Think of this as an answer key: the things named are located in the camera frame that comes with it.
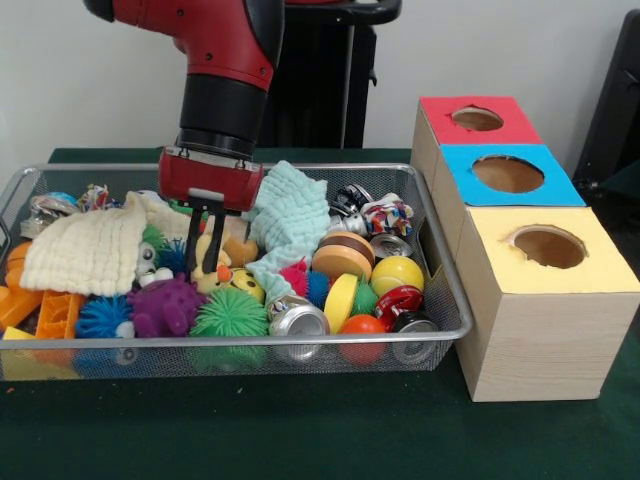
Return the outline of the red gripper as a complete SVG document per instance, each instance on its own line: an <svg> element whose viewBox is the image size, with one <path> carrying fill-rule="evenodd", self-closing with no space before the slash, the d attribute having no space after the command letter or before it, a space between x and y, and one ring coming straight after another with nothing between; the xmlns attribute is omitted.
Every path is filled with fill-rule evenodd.
<svg viewBox="0 0 640 480"><path fill-rule="evenodd" d="M160 192L165 197L186 202L191 190L209 191L222 195L227 209L240 212L253 207L264 177L261 164L186 147L164 147L158 167ZM203 213L200 208L192 208L185 248L188 273L196 268L195 249ZM224 222L225 211L217 210L211 242L202 261L204 274L217 269Z"/></svg>

